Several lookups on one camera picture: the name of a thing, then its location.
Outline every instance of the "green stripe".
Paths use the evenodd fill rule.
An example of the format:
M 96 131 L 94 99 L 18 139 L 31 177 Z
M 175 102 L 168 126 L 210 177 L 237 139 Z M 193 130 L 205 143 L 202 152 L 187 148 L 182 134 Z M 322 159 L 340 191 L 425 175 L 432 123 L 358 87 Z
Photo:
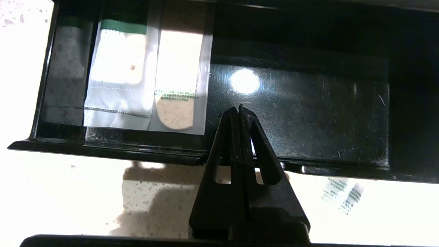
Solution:
M 101 22 L 101 30 L 108 29 L 124 33 L 146 34 L 146 25 L 105 19 Z
M 64 17 L 60 22 L 59 22 L 59 26 L 71 26 L 71 27 L 77 27 L 80 29 L 84 29 L 86 26 L 88 26 L 87 24 L 89 23 L 89 21 L 85 20 L 85 19 L 81 19 L 79 17 L 76 16 L 66 16 Z

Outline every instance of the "black plastic edge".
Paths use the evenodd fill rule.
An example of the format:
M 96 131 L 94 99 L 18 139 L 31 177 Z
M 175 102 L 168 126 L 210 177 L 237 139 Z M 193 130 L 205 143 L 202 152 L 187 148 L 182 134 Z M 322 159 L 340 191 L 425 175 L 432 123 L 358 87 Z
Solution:
M 40 88 L 38 89 L 38 98 L 36 101 L 35 115 L 33 117 L 32 129 L 31 129 L 30 136 L 29 136 L 30 138 L 36 137 L 36 130 L 38 128 L 38 122 L 40 120 L 41 107 L 43 105 L 44 93 L 46 91 L 47 73 L 49 71 L 50 56 L 52 53 L 52 47 L 53 47 L 53 43 L 54 43 L 54 39 L 55 39 L 55 30 L 56 30 L 56 24 L 57 24 L 57 19 L 58 19 L 58 10 L 59 10 L 59 2 L 55 1 L 54 8 L 52 11 L 52 19 L 50 20 L 49 35 L 47 37 L 46 55 L 44 57 L 43 70 L 42 70 L 41 81 L 40 81 Z
M 358 245 L 358 244 L 270 244 L 270 243 L 246 243 L 232 241 L 211 241 L 211 240 L 179 240 L 179 239 L 147 239 L 118 236 L 65 236 L 65 235 L 35 235 L 26 238 L 20 247 L 63 247 L 63 246 L 82 246 L 82 247 L 372 247 L 379 245 Z
M 166 153 L 154 153 L 149 151 L 145 152 L 140 150 L 133 151 L 126 149 L 93 147 L 90 145 L 72 145 L 65 143 L 39 142 L 31 140 L 14 142 L 8 147 L 8 149 L 181 165 L 203 165 L 203 163 L 207 159 L 207 156 L 204 155 L 175 155 Z M 439 183 L 439 175 L 437 174 L 405 174 L 389 170 L 367 170 L 358 167 L 340 168 L 331 167 L 330 163 L 321 164 L 321 162 L 317 163 L 312 161 L 294 162 L 281 160 L 281 165 L 284 171 L 290 171 L 299 174 L 401 182 L 423 182 L 435 184 Z
M 124 149 L 99 148 L 87 145 L 70 145 L 65 143 L 36 142 L 30 140 L 12 143 L 8 149 L 34 151 L 44 153 L 59 153 L 78 156 L 92 156 L 119 160 L 138 160 L 156 163 L 170 163 L 182 165 L 202 165 L 202 156 L 172 155 Z

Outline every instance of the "speckled countertop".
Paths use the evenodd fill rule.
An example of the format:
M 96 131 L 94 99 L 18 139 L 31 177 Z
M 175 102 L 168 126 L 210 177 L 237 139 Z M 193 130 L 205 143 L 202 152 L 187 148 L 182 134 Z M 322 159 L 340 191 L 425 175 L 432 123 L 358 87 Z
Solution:
M 34 234 L 187 238 L 203 167 L 7 150 L 28 137 L 53 4 L 0 0 L 0 246 Z M 439 185 L 349 180 L 349 215 L 321 199 L 328 178 L 289 174 L 315 243 L 436 245 Z

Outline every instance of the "sealed pouch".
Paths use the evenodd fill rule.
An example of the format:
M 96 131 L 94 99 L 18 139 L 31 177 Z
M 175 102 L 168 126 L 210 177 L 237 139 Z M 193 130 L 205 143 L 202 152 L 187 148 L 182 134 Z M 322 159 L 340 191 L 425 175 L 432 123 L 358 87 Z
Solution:
M 105 2 L 84 126 L 147 129 L 154 100 L 160 8 L 156 0 Z
M 59 21 L 41 111 L 44 122 L 82 126 L 92 32 L 93 22 L 86 18 L 67 15 Z
M 208 3 L 164 2 L 149 131 L 204 134 L 213 14 Z

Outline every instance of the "beige bandage pad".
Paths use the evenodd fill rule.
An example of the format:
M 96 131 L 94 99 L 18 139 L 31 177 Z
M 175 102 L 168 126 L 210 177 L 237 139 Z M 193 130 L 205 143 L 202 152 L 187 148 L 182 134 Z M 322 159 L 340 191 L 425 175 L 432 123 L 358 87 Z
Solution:
M 168 0 L 160 34 L 155 105 L 161 122 L 181 130 L 194 124 L 195 89 L 207 4 Z

